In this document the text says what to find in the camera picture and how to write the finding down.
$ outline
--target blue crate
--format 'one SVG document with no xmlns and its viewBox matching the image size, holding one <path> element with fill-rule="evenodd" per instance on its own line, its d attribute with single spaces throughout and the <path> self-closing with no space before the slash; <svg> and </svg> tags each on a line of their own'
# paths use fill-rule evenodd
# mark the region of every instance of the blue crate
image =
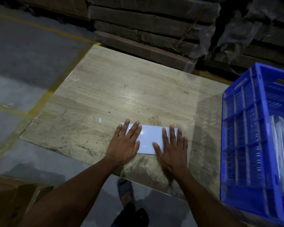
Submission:
<svg viewBox="0 0 284 227">
<path fill-rule="evenodd" d="M 284 225 L 271 115 L 284 118 L 284 70 L 255 63 L 223 93 L 220 194 Z"/>
</svg>

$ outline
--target wooden table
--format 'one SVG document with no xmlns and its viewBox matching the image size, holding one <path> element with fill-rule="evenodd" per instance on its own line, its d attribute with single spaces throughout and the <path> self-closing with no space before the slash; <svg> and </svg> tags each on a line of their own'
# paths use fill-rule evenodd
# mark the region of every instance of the wooden table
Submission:
<svg viewBox="0 0 284 227">
<path fill-rule="evenodd" d="M 220 194 L 222 93 L 226 84 L 94 45 L 46 103 L 20 139 L 87 164 L 104 157 L 119 123 L 181 127 L 188 166 Z M 155 155 L 137 154 L 115 172 L 131 181 L 184 198 Z"/>
</svg>

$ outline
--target white envelope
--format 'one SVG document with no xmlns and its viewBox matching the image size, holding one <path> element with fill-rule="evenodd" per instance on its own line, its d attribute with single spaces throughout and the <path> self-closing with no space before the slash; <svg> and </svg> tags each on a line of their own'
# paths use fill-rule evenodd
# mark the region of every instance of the white envelope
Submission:
<svg viewBox="0 0 284 227">
<path fill-rule="evenodd" d="M 128 133 L 129 129 L 133 126 L 133 123 L 130 123 L 126 133 Z M 153 142 L 156 142 L 163 152 L 163 139 L 162 139 L 162 126 L 149 126 L 142 125 L 142 130 L 140 135 L 137 138 L 137 141 L 140 141 L 140 148 L 138 153 L 141 154 L 156 154 L 153 148 Z M 167 132 L 168 140 L 169 138 L 169 127 L 165 127 Z M 177 139 L 178 128 L 175 128 L 175 135 Z"/>
</svg>

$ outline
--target person's left hand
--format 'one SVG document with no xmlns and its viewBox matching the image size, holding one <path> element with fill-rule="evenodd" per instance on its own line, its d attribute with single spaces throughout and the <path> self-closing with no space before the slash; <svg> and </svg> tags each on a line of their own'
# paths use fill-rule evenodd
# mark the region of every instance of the person's left hand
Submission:
<svg viewBox="0 0 284 227">
<path fill-rule="evenodd" d="M 141 133 L 142 126 L 137 121 L 126 134 L 129 122 L 130 120 L 127 119 L 123 126 L 119 124 L 106 151 L 105 157 L 112 158 L 118 166 L 129 163 L 140 147 L 140 141 L 136 142 L 136 140 Z"/>
</svg>

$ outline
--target concrete floor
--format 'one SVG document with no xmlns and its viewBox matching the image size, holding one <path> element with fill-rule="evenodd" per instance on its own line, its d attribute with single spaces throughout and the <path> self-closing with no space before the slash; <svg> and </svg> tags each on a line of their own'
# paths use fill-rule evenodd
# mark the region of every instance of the concrete floor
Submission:
<svg viewBox="0 0 284 227">
<path fill-rule="evenodd" d="M 40 26 L 93 37 L 84 28 L 0 5 L 0 174 L 58 186 L 88 165 L 17 137 L 50 86 L 69 73 L 91 45 Z M 117 180 L 115 175 L 108 178 L 82 226 L 110 226 L 121 212 Z M 136 206 L 148 212 L 150 226 L 197 226 L 187 202 L 137 183 L 133 187 Z"/>
</svg>

